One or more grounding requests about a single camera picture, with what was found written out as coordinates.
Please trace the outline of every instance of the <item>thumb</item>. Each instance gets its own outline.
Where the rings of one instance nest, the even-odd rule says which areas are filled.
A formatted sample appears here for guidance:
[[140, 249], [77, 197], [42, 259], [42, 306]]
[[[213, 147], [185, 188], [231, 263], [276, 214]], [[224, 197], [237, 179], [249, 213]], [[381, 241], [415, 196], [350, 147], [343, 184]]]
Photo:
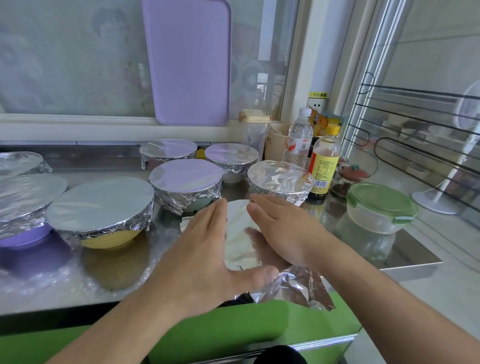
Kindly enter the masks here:
[[255, 292], [265, 287], [279, 275], [274, 266], [260, 266], [246, 270], [234, 270], [232, 273], [232, 288], [234, 295], [245, 292]]
[[250, 202], [247, 205], [247, 212], [262, 231], [265, 231], [265, 229], [275, 221], [255, 202]]

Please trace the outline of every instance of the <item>bottle label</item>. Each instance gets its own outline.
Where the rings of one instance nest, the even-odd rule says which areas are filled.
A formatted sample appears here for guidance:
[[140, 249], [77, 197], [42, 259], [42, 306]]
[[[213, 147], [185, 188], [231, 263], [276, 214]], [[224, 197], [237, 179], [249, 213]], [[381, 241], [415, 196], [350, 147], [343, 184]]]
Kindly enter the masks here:
[[312, 174], [314, 179], [312, 193], [325, 194], [328, 192], [339, 158], [340, 156], [325, 157], [312, 153], [312, 159], [308, 168], [308, 172]]
[[312, 144], [312, 138], [303, 139], [289, 136], [287, 140], [287, 151], [289, 151], [290, 154], [308, 154], [310, 144]]

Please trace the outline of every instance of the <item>window glass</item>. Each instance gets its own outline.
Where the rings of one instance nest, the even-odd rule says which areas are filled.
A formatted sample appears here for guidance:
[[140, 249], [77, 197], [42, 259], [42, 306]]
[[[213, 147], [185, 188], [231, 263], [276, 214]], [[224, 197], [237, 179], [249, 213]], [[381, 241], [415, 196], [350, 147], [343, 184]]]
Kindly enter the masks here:
[[[230, 116], [279, 117], [298, 0], [228, 0]], [[0, 111], [155, 116], [140, 0], [0, 0]]]

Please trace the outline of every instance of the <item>person's right hand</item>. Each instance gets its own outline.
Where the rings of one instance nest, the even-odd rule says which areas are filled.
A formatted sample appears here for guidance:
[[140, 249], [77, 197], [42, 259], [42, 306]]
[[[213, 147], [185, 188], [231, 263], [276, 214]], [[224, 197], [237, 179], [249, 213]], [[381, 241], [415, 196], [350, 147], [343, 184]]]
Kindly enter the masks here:
[[330, 233], [304, 209], [266, 194], [250, 195], [247, 211], [270, 246], [296, 266], [309, 266]]

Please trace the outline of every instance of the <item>forearm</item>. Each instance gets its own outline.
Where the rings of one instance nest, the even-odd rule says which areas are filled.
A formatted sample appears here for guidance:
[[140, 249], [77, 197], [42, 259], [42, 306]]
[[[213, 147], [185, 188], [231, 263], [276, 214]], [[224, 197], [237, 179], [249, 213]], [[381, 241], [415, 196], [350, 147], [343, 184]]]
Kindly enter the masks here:
[[152, 297], [146, 285], [130, 294], [48, 364], [136, 364], [181, 317], [168, 294]]
[[480, 342], [329, 236], [316, 252], [323, 273], [357, 316], [385, 361], [478, 363]]

